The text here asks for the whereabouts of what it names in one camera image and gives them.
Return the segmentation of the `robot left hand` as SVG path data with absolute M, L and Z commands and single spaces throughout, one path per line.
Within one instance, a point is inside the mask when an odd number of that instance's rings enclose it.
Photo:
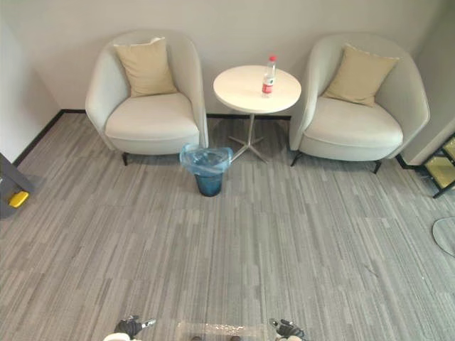
M 156 324 L 156 319 L 148 319 L 144 322 L 138 321 L 138 315 L 130 315 L 128 318 L 121 319 L 115 326 L 114 332 L 125 334 L 127 340 L 133 340 L 142 330 Z

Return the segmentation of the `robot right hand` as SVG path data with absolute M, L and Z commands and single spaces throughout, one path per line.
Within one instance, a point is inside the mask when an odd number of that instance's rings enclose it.
M 274 328 L 275 340 L 302 341 L 306 339 L 304 331 L 292 321 L 271 318 L 269 324 Z

